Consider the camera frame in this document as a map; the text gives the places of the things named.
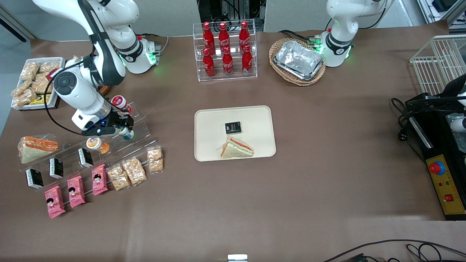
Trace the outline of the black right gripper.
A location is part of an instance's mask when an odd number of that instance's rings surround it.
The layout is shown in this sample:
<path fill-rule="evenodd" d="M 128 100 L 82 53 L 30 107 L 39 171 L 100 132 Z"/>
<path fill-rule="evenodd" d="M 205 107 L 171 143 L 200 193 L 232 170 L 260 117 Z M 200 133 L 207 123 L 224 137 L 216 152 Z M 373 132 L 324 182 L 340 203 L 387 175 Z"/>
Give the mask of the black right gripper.
<path fill-rule="evenodd" d="M 133 136 L 133 130 L 123 126 L 125 120 L 129 119 L 133 119 L 130 112 L 115 109 L 114 112 L 110 112 L 108 116 L 82 131 L 82 136 Z"/>

